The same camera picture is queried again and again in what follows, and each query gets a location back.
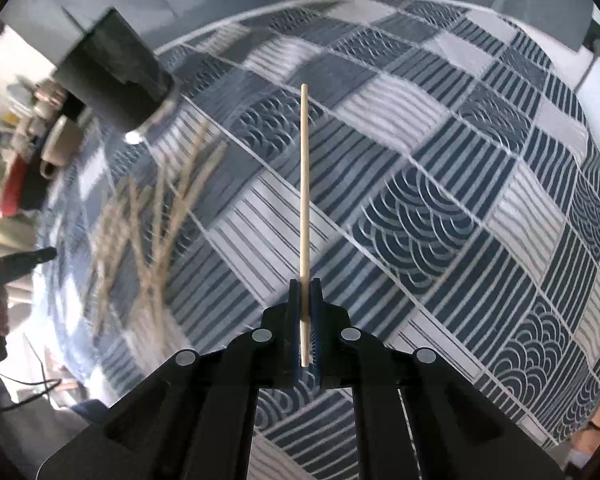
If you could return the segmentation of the blue white patterned tablecloth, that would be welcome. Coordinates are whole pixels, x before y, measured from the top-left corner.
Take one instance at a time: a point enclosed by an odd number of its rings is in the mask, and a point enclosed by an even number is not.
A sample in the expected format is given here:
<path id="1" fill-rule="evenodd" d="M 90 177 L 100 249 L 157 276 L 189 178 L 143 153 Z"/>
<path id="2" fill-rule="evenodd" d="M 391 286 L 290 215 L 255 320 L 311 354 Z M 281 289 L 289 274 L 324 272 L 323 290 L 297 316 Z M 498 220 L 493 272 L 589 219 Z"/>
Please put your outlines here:
<path id="1" fill-rule="evenodd" d="M 38 299 L 69 370 L 114 408 L 44 479 L 559 479 L 550 455 L 600 405 L 600 151 L 513 21 L 431 0 L 262 11 L 162 54 L 173 113 L 139 144 L 97 116 L 44 206 Z M 310 281 L 322 383 L 286 367 L 309 86 Z M 186 151 L 218 168 L 155 283 Z M 140 193 L 102 332 L 94 238 Z"/>

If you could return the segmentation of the black cylindrical utensil holder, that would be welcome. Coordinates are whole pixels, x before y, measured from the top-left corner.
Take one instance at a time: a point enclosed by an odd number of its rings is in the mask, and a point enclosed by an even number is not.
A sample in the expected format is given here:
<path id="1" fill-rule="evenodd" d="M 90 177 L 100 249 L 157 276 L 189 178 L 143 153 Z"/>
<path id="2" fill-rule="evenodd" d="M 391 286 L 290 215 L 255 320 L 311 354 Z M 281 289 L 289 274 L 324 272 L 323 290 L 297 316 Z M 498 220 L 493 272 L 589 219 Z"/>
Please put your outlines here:
<path id="1" fill-rule="evenodd" d="M 175 105 L 173 76 L 115 8 L 72 46 L 53 80 L 131 145 Z"/>

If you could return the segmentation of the beige ceramic mug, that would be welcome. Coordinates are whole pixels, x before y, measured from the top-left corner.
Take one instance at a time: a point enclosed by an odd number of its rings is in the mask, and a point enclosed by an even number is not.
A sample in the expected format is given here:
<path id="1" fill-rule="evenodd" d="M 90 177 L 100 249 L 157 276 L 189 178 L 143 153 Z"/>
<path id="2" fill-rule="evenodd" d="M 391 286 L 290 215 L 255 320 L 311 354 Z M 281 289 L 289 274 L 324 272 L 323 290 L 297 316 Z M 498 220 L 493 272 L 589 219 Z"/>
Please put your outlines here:
<path id="1" fill-rule="evenodd" d="M 50 180 L 61 168 L 65 168 L 82 144 L 81 127 L 65 115 L 58 118 L 48 134 L 41 154 L 40 175 Z"/>

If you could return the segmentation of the red object on shelf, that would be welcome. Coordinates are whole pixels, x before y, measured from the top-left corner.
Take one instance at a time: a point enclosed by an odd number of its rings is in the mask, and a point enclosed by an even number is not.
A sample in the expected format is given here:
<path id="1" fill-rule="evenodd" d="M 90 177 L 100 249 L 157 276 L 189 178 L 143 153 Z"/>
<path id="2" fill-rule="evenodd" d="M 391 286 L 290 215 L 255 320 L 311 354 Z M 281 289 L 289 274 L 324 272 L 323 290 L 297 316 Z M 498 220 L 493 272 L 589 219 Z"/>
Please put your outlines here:
<path id="1" fill-rule="evenodd" d="M 28 167 L 27 161 L 18 154 L 8 165 L 0 201 L 1 218 L 12 218 L 18 214 Z"/>

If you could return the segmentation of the clutter of bottles on shelf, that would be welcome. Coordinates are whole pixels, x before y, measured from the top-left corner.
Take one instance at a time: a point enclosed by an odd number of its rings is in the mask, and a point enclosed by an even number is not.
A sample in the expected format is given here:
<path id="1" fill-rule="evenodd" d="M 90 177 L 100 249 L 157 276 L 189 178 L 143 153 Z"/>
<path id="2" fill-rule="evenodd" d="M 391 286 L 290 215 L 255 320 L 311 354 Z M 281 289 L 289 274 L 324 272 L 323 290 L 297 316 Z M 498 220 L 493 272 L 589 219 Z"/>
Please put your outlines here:
<path id="1" fill-rule="evenodd" d="M 44 78 L 34 84 L 19 76 L 7 86 L 9 111 L 2 119 L 4 133 L 45 138 L 67 100 L 68 91 L 53 78 Z"/>

